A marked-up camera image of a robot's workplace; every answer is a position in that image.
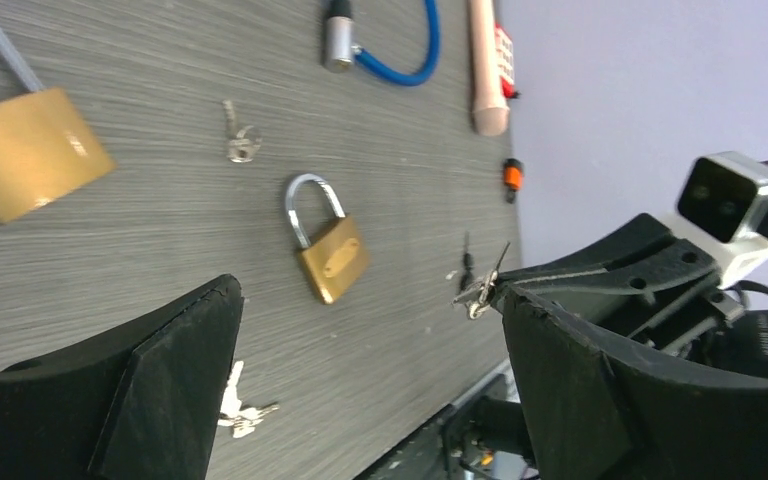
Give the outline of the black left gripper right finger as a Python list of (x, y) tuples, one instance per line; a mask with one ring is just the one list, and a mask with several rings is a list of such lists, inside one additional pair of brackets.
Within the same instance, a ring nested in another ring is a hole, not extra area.
[(531, 293), (501, 303), (545, 479), (768, 479), (768, 379), (676, 358)]

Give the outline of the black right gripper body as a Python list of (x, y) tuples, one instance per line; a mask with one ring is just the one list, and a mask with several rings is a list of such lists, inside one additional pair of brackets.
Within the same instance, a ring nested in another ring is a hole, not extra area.
[(745, 314), (744, 305), (720, 290), (711, 275), (663, 290), (646, 290), (641, 278), (630, 286), (635, 292), (609, 304), (595, 323), (676, 357), (687, 357)]

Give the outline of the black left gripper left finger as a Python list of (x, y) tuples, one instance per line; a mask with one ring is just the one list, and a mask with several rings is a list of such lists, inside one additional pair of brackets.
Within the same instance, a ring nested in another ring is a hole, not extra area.
[(219, 276), (0, 371), (0, 479), (202, 479), (243, 310)]

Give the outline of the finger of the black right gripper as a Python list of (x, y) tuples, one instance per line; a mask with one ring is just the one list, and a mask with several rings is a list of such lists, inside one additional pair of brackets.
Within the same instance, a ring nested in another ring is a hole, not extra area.
[(673, 260), (673, 234), (654, 216), (642, 213), (600, 240), (560, 259), (518, 272), (614, 271)]
[(588, 248), (501, 274), (493, 288), (493, 308), (503, 312), (508, 302), (532, 296), (577, 315), (658, 315), (679, 308), (719, 278), (713, 257), (698, 248), (643, 248), (590, 257), (592, 252)]

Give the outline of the silver key bunch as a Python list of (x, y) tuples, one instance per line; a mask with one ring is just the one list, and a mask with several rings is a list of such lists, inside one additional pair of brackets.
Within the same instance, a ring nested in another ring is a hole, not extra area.
[(466, 315), (469, 320), (477, 320), (490, 308), (491, 293), (495, 288), (500, 268), (510, 245), (510, 242), (504, 245), (492, 269), (481, 279), (467, 285), (453, 298), (451, 304), (453, 306), (462, 305), (466, 309)]

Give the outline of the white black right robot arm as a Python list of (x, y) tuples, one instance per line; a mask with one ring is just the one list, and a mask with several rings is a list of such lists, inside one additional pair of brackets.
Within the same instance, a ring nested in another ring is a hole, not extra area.
[(578, 318), (664, 354), (768, 378), (768, 310), (747, 292), (768, 287), (720, 284), (714, 258), (649, 214), (639, 214), (561, 259), (504, 272), (489, 299), (532, 293)]

